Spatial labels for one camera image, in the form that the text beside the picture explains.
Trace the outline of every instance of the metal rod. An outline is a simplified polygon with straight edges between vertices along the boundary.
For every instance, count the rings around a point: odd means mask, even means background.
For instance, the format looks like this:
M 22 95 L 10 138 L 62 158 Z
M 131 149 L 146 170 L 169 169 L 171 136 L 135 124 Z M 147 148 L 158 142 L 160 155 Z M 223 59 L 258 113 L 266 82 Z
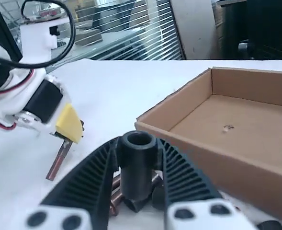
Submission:
M 71 140 L 64 140 L 62 146 L 60 147 L 60 150 L 52 164 L 52 166 L 49 169 L 49 172 L 46 176 L 46 179 L 53 181 L 56 177 L 56 174 L 58 173 L 65 157 L 68 154 L 68 151 L 70 147 L 72 146 L 73 142 Z

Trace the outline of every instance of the brown cardboard tray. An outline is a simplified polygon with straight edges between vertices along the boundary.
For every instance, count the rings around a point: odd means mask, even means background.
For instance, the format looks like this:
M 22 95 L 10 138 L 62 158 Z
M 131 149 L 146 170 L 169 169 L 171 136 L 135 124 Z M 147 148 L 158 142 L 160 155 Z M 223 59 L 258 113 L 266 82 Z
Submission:
M 282 72 L 213 68 L 135 123 L 225 192 L 282 219 Z

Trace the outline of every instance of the red wire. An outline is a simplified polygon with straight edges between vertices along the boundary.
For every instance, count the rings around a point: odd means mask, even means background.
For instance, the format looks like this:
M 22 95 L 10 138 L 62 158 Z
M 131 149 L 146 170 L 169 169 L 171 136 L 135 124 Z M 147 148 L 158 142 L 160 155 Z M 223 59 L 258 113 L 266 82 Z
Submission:
M 16 127 L 16 123 L 14 122 L 12 126 L 4 126 L 2 123 L 0 123 L 0 128 L 4 130 L 13 130 Z
M 10 92 L 10 91 L 15 90 L 15 89 L 19 88 L 20 86 L 24 85 L 32 77 L 33 73 L 34 73 L 34 70 L 31 69 L 29 71 L 28 75 L 20 83 L 12 86 L 12 87 L 10 87 L 6 90 L 0 91 L 0 94 Z M 12 126 L 5 126 L 2 123 L 0 123 L 0 128 L 2 128 L 4 130 L 13 130 L 13 129 L 16 128 L 16 123 L 14 122 Z
M 8 89 L 6 89 L 6 90 L 1 90 L 1 91 L 0 91 L 0 94 L 7 93 L 7 92 L 11 92 L 12 90 L 15 90 L 15 89 L 21 87 L 22 85 L 24 85 L 24 84 L 32 77 L 33 73 L 34 73 L 34 70 L 31 69 L 31 70 L 29 71 L 28 75 L 27 75 L 20 83 L 18 83 L 18 84 L 16 84 L 16 85 L 12 86 L 12 87 L 10 87 L 10 88 L 8 88 Z

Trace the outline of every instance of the window blinds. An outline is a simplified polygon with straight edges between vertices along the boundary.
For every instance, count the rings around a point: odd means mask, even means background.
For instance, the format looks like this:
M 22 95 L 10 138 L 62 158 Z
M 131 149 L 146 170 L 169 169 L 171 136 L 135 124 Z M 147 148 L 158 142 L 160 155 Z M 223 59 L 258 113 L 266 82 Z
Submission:
M 23 0 L 0 0 L 2 13 L 17 43 Z M 169 0 L 66 0 L 75 18 L 71 52 L 49 71 L 81 58 L 94 60 L 180 60 L 180 42 Z M 54 6 L 26 4 L 26 15 L 41 15 Z M 69 24 L 58 27 L 56 57 L 69 40 Z

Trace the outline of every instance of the white table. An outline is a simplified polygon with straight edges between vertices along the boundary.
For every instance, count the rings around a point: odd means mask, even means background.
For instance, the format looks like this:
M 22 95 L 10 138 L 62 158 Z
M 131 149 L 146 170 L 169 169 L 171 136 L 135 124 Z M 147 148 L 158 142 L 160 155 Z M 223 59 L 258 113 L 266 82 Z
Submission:
M 50 182 L 45 175 L 61 140 L 22 128 L 0 131 L 0 230 L 6 229 L 4 225 L 18 210 L 38 205 L 61 178 L 98 146 L 133 130 L 136 117 L 212 66 L 282 70 L 282 61 L 82 59 L 56 69 L 53 73 L 67 85 L 73 105 L 85 122 L 84 138 L 72 146 L 57 178 Z M 162 213 L 147 206 L 135 214 L 122 205 L 109 229 L 162 230 Z

